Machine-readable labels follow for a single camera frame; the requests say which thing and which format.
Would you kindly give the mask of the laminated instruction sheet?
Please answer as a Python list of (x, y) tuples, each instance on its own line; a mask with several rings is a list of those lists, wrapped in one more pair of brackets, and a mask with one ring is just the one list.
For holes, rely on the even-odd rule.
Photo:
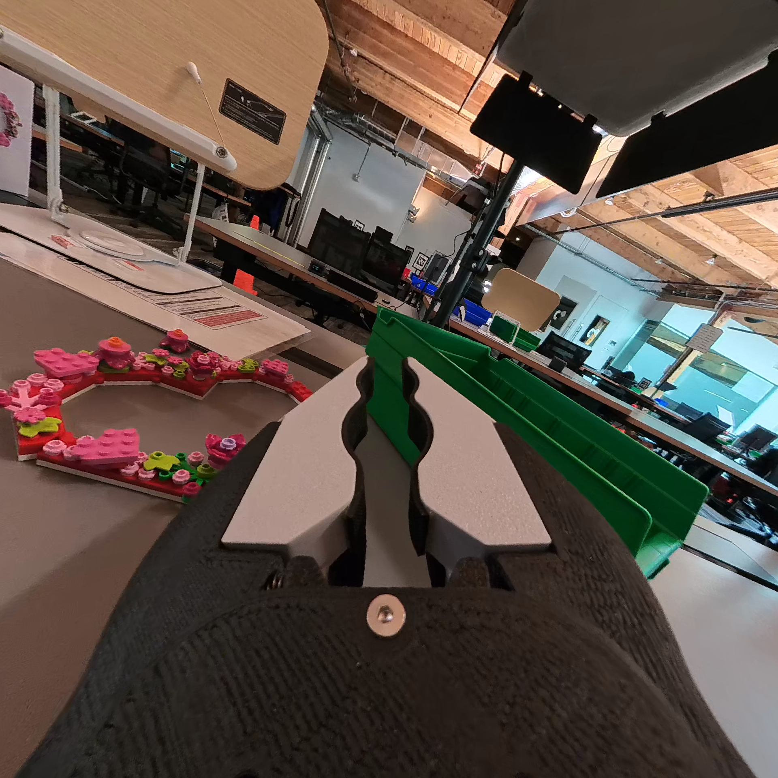
[(2, 233), (2, 260), (160, 331), (180, 330), (208, 351), (235, 358), (280, 353), (312, 335), (306, 325), (218, 287), (152, 293), (27, 239)]

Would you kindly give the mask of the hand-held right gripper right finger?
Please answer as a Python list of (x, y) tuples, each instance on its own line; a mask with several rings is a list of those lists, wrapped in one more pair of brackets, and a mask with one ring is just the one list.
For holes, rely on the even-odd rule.
[(551, 536), (496, 421), (414, 357), (403, 359), (413, 464), (409, 531), (432, 585), (460, 562), (543, 553)]

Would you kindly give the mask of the long grey desk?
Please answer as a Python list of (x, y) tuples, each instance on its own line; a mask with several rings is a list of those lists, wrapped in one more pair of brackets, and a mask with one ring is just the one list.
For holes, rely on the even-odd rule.
[(456, 317), (450, 320), (449, 326), (452, 331), (486, 345), (488, 348), (496, 350), (501, 355), (514, 359), (532, 370), (537, 370), (543, 376), (556, 380), (569, 389), (579, 394), (584, 394), (588, 398), (608, 406), (609, 409), (623, 417), (626, 423), (647, 433), (652, 440), (662, 441), (668, 444), (672, 450), (685, 452), (696, 459), (713, 465), (722, 472), (729, 473), (734, 478), (749, 483), (759, 491), (768, 493), (774, 497), (777, 496), (777, 488), (775, 485), (765, 481), (728, 457), (725, 457), (724, 454), (718, 452), (711, 446), (706, 445), (667, 423), (659, 421), (644, 411), (639, 411), (631, 404), (622, 402), (610, 394), (603, 392), (568, 368), (564, 368), (562, 371), (553, 370), (550, 367), (549, 358), (538, 355), (536, 352), (525, 352), (522, 349), (514, 348), (512, 345), (502, 342), (499, 338), (492, 337), (490, 334), (483, 332), (477, 327), (473, 327), (467, 322), (459, 321)]
[(221, 278), (228, 283), (233, 283), (237, 271), (242, 271), (297, 299), (323, 304), (331, 315), (337, 308), (342, 308), (347, 317), (354, 317), (358, 311), (377, 314), (380, 308), (386, 308), (419, 318), (414, 306), (339, 271), (336, 280), (344, 280), (346, 288), (331, 283), (328, 267), (323, 275), (312, 272), (313, 259), (308, 254), (257, 229), (200, 216), (191, 226), (216, 241), (214, 256), (222, 264)]

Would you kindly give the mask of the black computer monitor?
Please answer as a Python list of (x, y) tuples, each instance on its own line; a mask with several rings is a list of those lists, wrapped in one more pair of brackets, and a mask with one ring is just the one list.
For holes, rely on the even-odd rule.
[(394, 295), (408, 264), (410, 252), (373, 233), (363, 259), (361, 277), (369, 285)]
[(322, 208), (307, 245), (309, 256), (358, 278), (372, 235)]

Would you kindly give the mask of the studio light panel with flaps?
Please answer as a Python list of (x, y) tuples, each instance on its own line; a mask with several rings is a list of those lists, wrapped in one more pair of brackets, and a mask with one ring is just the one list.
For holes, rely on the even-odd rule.
[(776, 145), (776, 49), (775, 1), (517, 2), (470, 132), (572, 194), (623, 138), (620, 194)]

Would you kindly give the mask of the black light stand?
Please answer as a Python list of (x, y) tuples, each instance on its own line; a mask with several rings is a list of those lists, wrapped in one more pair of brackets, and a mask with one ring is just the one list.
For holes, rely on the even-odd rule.
[(485, 209), (483, 217), (477, 222), (478, 228), (474, 236), (464, 241), (462, 256), (458, 260), (453, 280), (444, 283), (433, 297), (423, 318), (425, 323), (434, 327), (448, 327), (454, 307), (461, 302), (474, 277), (485, 266), (487, 254), (485, 248), (504, 222), (511, 194), (523, 169), (524, 165), (520, 161), (512, 161), (494, 198)]

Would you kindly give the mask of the red pink brick heart frame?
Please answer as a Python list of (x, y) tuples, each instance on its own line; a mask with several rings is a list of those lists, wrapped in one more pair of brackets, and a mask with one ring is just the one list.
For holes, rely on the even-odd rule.
[(185, 331), (168, 331), (151, 351), (133, 350), (119, 336), (104, 338), (92, 351), (38, 349), (39, 371), (1, 391), (2, 411), (12, 420), (16, 458), (173, 502), (194, 499), (247, 445), (241, 433), (209, 433), (203, 451), (141, 450), (137, 429), (106, 429), (76, 435), (62, 406), (100, 386), (161, 387), (201, 400), (220, 384), (256, 384), (300, 404), (312, 395), (278, 358), (234, 359), (195, 348)]

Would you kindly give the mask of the green plastic storage bin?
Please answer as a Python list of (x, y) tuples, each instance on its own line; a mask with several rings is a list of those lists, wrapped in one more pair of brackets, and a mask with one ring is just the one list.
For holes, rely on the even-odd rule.
[(408, 464), (420, 455), (408, 434), (402, 392), (402, 361), (413, 357), (509, 426), (586, 496), (647, 579), (684, 544), (708, 496), (705, 484), (509, 359), (386, 307), (378, 310), (365, 350), (375, 362), (368, 412)]

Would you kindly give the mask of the green tray with white frame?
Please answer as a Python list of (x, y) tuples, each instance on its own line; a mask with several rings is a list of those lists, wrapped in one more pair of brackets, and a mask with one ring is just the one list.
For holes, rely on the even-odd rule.
[(495, 312), (489, 320), (488, 332), (492, 338), (526, 353), (541, 344), (539, 336), (524, 330), (519, 321), (502, 312)]

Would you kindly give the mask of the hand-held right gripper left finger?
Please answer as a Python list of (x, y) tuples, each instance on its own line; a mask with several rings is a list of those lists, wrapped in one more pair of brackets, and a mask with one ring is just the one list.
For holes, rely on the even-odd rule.
[(332, 585), (362, 585), (363, 467), (373, 360), (364, 356), (280, 421), (221, 538), (228, 549), (309, 557)]

